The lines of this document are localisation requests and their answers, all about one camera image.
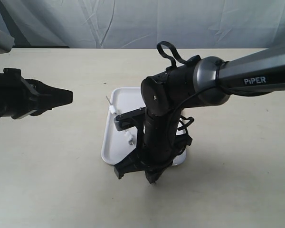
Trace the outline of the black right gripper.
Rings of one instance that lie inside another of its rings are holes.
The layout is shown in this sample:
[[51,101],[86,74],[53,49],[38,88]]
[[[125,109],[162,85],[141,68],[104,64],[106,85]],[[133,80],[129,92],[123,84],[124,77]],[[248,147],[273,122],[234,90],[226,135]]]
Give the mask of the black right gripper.
[[150,184],[156,184],[163,172],[172,166],[176,156],[183,154],[187,146],[192,143],[188,133],[176,135],[174,148],[171,156],[164,162],[155,162],[145,156],[143,147],[135,148],[123,160],[114,165],[114,172],[117,178],[122,178],[126,173],[144,171],[145,177]]

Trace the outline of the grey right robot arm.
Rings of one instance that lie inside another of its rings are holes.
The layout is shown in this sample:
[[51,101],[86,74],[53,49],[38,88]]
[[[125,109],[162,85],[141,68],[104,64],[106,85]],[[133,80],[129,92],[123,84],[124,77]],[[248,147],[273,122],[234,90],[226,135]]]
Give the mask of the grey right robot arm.
[[119,114],[118,131],[137,129],[135,148],[114,166],[118,178],[143,171],[155,183],[173,160],[192,143],[186,108],[218,106],[231,95],[255,97],[285,91],[285,45],[236,59],[199,55],[183,59],[172,43],[157,44],[159,54],[170,60],[165,71],[141,83],[144,107]]

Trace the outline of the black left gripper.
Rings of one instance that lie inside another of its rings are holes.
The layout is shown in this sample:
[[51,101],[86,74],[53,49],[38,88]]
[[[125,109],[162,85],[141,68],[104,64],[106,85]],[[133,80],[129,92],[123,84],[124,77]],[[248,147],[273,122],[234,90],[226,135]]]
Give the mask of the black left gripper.
[[39,116],[72,102],[72,91],[24,79],[20,69],[4,68],[0,73],[0,118],[17,120],[28,115]]

